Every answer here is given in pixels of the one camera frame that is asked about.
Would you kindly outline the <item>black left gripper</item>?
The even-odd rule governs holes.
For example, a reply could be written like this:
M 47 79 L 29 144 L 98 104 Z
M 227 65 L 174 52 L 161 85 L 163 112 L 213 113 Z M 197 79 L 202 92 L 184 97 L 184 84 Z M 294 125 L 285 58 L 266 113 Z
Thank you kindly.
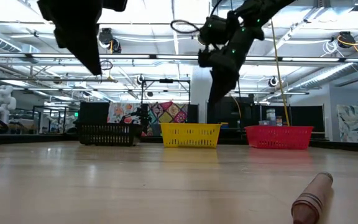
M 63 31 L 95 30 L 101 16 L 102 0 L 39 0 L 42 17 Z M 101 74 L 98 43 L 95 34 L 82 33 L 79 41 L 56 31 L 59 48 L 69 50 L 93 75 Z

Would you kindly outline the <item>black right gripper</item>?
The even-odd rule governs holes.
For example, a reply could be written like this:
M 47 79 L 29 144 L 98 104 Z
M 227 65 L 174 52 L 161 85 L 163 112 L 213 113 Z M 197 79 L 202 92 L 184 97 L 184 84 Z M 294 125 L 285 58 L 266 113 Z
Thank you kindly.
M 212 64 L 212 84 L 208 103 L 216 104 L 224 95 L 235 89 L 239 79 L 239 70 L 244 63 L 244 54 L 215 53 L 209 58 Z

